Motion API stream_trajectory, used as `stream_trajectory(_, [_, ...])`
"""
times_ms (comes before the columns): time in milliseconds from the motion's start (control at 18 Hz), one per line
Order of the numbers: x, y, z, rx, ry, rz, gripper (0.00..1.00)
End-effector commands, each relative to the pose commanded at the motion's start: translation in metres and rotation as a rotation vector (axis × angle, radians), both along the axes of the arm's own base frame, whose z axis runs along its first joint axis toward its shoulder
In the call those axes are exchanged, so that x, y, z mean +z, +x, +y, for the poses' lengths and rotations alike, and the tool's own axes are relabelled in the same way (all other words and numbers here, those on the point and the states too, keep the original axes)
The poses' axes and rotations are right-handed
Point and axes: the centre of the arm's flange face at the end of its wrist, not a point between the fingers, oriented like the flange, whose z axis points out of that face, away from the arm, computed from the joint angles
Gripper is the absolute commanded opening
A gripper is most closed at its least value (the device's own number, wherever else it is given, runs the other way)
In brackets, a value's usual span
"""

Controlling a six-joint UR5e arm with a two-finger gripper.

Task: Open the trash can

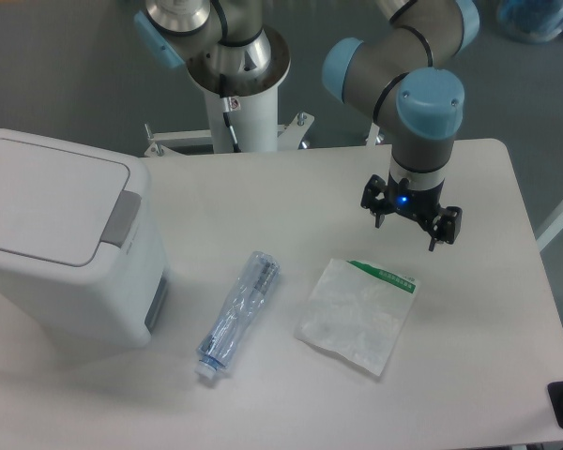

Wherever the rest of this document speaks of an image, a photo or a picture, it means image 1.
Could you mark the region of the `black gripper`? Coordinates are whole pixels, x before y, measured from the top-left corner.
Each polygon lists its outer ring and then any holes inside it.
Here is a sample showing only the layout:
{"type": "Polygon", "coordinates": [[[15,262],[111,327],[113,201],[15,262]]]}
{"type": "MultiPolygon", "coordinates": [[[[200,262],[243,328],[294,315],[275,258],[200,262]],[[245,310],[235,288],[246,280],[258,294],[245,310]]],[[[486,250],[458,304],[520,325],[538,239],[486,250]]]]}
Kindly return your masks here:
{"type": "Polygon", "coordinates": [[[376,229],[393,213],[422,222],[422,229],[430,235],[428,250],[431,252],[438,244],[453,245],[461,230],[463,209],[440,205],[445,176],[445,167],[432,172],[415,172],[391,161],[388,184],[373,174],[363,189],[360,207],[374,217],[376,229]]]}

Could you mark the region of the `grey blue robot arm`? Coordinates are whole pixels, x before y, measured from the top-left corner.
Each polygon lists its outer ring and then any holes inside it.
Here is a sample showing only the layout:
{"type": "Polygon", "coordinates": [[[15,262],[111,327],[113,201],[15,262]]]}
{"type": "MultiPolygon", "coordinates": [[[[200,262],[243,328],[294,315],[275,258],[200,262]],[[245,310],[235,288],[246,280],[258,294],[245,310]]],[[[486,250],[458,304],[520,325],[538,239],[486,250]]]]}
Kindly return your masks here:
{"type": "MultiPolygon", "coordinates": [[[[328,52],[328,92],[392,140],[388,177],[373,175],[361,206],[377,223],[389,214],[416,222],[433,244],[453,243],[462,210],[440,196],[463,121],[464,87],[443,63],[479,31],[470,1],[382,1],[391,33],[376,43],[346,38],[328,52]]],[[[138,35],[168,68],[185,67],[203,91],[218,153],[272,152],[278,87],[290,68],[284,38],[265,24],[259,1],[147,1],[138,35]]]]}

